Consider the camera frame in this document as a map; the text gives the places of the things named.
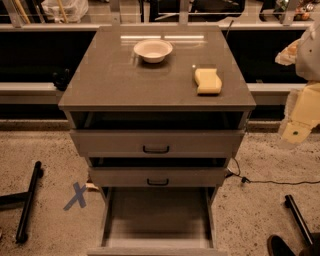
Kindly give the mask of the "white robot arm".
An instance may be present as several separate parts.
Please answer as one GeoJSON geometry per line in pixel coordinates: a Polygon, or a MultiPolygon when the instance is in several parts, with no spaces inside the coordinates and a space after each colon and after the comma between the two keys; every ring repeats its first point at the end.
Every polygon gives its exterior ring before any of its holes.
{"type": "Polygon", "coordinates": [[[284,144],[296,146],[320,124],[320,21],[314,21],[299,39],[284,48],[275,62],[294,64],[296,74],[307,81],[302,89],[289,93],[278,131],[284,144]]]}

